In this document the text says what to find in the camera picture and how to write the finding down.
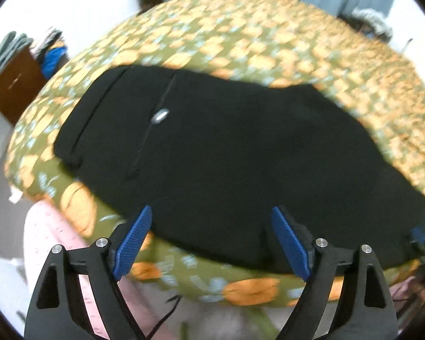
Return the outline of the grey fluffy item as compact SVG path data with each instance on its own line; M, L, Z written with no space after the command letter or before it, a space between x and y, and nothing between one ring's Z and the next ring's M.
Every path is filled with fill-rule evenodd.
M348 26L364 36L389 43L393 37L393 31L386 21L386 17L371 8L354 8L349 14L340 14L338 18Z

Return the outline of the grey folded clothes stack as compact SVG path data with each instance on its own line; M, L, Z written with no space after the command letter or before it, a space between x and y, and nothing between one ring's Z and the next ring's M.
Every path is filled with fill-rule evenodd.
M25 33L17 35L15 31L9 32L0 44L0 73L14 55L32 43L33 39Z

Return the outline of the black pants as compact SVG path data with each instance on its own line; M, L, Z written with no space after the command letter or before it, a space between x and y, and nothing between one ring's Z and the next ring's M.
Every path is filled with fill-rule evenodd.
M275 207L337 247L369 244L383 268L408 260L408 235L425 223L425 196L308 84L112 68L65 120L54 154L121 216L150 207L158 237L270 273L293 273Z

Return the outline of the green orange floral bedspread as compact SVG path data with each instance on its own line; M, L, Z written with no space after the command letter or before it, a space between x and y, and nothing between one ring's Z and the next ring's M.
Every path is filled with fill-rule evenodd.
M386 160L425 195L425 85L386 44L299 0L172 0L131 17L73 58L18 120L4 173L86 241L120 216L54 157L61 125L117 65L188 68L271 88L310 83L366 126Z

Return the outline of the blue cloth pile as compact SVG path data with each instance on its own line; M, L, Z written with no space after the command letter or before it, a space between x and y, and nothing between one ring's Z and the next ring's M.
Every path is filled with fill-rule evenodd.
M37 47L33 57L46 80L51 79L68 61L67 45L62 31L53 29Z

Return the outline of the brown wooden cabinet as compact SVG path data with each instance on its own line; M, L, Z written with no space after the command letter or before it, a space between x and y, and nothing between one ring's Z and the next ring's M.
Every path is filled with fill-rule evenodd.
M24 47L0 73L1 114L15 125L46 83L40 65Z

